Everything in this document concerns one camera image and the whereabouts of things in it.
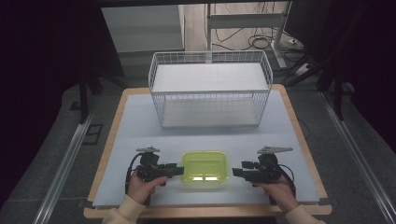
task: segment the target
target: green transparent container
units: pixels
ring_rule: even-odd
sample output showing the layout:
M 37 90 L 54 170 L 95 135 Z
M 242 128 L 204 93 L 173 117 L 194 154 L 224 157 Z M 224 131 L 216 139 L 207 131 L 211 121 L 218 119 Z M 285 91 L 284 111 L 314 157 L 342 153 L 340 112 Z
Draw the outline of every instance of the green transparent container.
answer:
M 228 178 L 227 160 L 221 151 L 191 151 L 183 155 L 185 183 L 221 183 Z

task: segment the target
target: white wire basket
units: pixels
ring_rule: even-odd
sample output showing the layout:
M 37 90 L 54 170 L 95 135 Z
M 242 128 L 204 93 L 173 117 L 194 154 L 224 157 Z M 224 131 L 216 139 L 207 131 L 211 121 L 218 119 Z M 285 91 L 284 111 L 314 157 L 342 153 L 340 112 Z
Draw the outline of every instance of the white wire basket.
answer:
M 258 126 L 273 73 L 265 52 L 157 52 L 148 85 L 163 128 Z

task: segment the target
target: table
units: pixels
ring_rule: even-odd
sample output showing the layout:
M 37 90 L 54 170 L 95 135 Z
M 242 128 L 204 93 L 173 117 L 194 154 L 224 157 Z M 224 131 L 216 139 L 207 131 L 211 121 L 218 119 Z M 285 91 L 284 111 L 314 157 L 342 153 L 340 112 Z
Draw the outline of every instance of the table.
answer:
M 328 196 L 325 188 L 321 182 L 318 170 L 310 154 L 307 143 L 305 142 L 303 132 L 300 128 L 298 120 L 294 114 L 293 108 L 291 106 L 289 97 L 286 93 L 285 88 L 282 85 L 273 85 L 273 90 L 278 90 L 281 93 L 283 103 L 288 110 L 290 121 L 296 132 L 299 144 L 304 153 L 305 160 L 313 176 L 315 185 L 318 189 L 318 195 L 321 200 L 319 203 L 311 203 L 306 205 L 307 211 L 312 215 L 329 215 L 332 212 L 332 206 L 330 204 L 322 203 L 328 200 Z M 113 148 L 115 137 L 117 135 L 117 130 L 120 126 L 120 120 L 124 110 L 125 103 L 127 101 L 128 95 L 130 94 L 148 94 L 148 88 L 140 89 L 127 89 L 123 92 L 120 104 L 117 109 L 117 113 L 113 120 L 113 124 L 106 141 L 105 150 L 102 155 L 102 159 L 99 163 L 95 179 L 92 183 L 92 189 L 88 197 L 88 201 L 92 202 L 100 182 L 102 180 L 103 174 L 106 169 L 106 165 Z M 102 218 L 106 215 L 106 209 L 93 209 L 85 208 L 84 216 L 87 218 Z M 170 217 L 273 217 L 282 215 L 281 211 L 277 206 L 272 206 L 270 204 L 266 205 L 232 205 L 232 206 L 205 206 L 205 207 L 182 207 L 182 206 L 169 206 L 169 207 L 148 207 L 141 214 L 140 217 L 143 218 L 170 218 Z

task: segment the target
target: sleeve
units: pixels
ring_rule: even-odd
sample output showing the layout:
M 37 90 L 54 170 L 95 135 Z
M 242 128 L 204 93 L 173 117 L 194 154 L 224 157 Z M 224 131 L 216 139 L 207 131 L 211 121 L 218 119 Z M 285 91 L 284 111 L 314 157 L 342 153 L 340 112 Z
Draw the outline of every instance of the sleeve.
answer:
M 286 219 L 290 224 L 324 224 L 325 222 L 320 221 L 312 217 L 305 210 L 303 205 L 300 205 L 286 214 Z
M 125 195 L 125 199 L 119 209 L 110 209 L 102 224 L 135 224 L 145 208 L 145 205 L 137 203 L 128 195 Z

